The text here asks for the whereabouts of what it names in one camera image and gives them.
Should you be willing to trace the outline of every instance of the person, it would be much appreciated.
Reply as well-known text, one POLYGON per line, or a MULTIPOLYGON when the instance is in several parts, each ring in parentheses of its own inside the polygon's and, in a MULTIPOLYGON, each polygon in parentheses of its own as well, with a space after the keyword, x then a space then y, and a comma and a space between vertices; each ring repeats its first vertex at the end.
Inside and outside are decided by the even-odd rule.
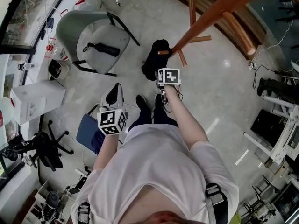
POLYGON ((218 184, 227 198, 228 222, 235 214, 239 189, 232 175, 177 90, 166 85, 165 91, 176 121, 156 95, 152 124, 151 109, 136 97, 140 116, 119 150, 118 135, 105 137, 72 207, 75 224, 86 203, 93 223, 211 223, 207 183, 218 184))
POLYGON ((274 92, 285 101, 291 102, 293 104, 299 104, 299 84, 289 85, 277 80, 265 80, 261 78, 256 90, 257 95, 262 96, 264 90, 267 91, 269 96, 272 94, 272 92, 274 92))

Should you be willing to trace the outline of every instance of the white t-shirt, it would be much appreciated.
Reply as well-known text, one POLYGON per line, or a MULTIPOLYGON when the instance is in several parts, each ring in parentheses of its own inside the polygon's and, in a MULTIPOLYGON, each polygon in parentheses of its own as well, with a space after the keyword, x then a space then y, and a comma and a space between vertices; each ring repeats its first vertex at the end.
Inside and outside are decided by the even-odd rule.
POLYGON ((88 202, 94 223, 117 224, 142 187, 151 185, 170 198, 186 219, 209 223, 206 180, 218 184, 228 198, 230 220, 239 189, 215 147, 199 141, 189 151, 176 126, 136 126, 107 166, 89 175, 71 217, 78 223, 78 207, 88 202))

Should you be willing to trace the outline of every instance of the black pants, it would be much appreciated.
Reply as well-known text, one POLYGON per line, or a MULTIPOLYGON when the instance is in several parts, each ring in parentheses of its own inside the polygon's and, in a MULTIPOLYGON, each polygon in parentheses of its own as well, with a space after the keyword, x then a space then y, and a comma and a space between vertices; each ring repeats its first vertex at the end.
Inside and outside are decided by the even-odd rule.
POLYGON ((285 101, 299 104, 298 85, 293 86, 277 80, 266 80, 264 82, 263 88, 267 91, 274 92, 285 101))
MULTIPOLYGON (((137 125, 145 125, 151 123, 152 119, 150 109, 140 110, 139 118, 130 126, 129 131, 137 125)), ((167 116, 163 106, 156 107, 154 109, 154 124, 167 124, 178 127, 177 122, 167 116)))

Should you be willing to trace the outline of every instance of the gray floor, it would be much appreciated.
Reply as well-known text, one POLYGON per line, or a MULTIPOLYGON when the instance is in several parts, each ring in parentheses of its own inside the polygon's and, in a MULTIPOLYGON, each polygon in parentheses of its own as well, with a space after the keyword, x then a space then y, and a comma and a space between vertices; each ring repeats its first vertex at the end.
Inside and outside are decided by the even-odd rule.
MULTIPOLYGON (((70 75, 61 83, 67 88, 63 105, 45 115, 46 120, 54 121, 57 136, 65 129, 75 139, 82 116, 100 101, 101 95, 113 84, 121 83, 125 102, 135 105, 135 97, 142 94, 153 106, 154 96, 158 93, 155 83, 145 78, 141 71, 142 61, 146 59, 153 42, 166 39, 174 46, 189 28, 189 10, 177 0, 133 0, 124 8, 120 18, 136 36, 141 46, 131 40, 127 49, 117 62, 112 72, 118 77, 82 72, 71 68, 70 75)), ((254 72, 248 69, 248 61, 233 44, 215 27, 210 27, 202 35, 211 35, 212 41, 187 45, 184 49, 188 66, 182 67, 179 56, 173 56, 168 67, 181 69, 182 93, 184 104, 208 131, 208 137, 219 150, 228 169, 240 187, 240 202, 253 195, 252 185, 257 185, 262 174, 272 178, 273 174, 262 165, 255 155, 255 146, 243 137, 262 108, 271 108, 271 104, 258 97, 252 88, 254 72), (236 161, 249 150, 243 160, 236 161)), ((266 63, 274 63, 275 58, 268 50, 260 55, 266 63)), ((274 77, 273 73, 261 68, 256 74, 260 77, 274 77)), ((127 107, 128 124, 138 116, 138 110, 127 107)), ((42 167, 43 179, 49 179, 57 188, 73 185, 78 182, 79 175, 75 168, 83 168, 84 163, 92 167, 96 158, 89 150, 70 136, 61 141, 71 147, 75 154, 63 153, 63 169, 51 172, 42 167)))

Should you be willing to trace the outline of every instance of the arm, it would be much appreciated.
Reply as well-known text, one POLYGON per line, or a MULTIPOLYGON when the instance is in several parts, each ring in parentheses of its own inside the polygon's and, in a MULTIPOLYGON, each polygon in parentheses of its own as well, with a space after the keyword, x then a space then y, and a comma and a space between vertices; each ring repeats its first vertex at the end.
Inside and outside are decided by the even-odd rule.
POLYGON ((178 123, 178 127, 189 150, 193 144, 198 141, 208 141, 206 132, 187 110, 183 102, 178 97, 177 91, 169 85, 165 85, 164 88, 168 102, 178 123))
POLYGON ((112 159, 117 150, 118 134, 106 136, 94 163, 93 170, 103 169, 112 159))

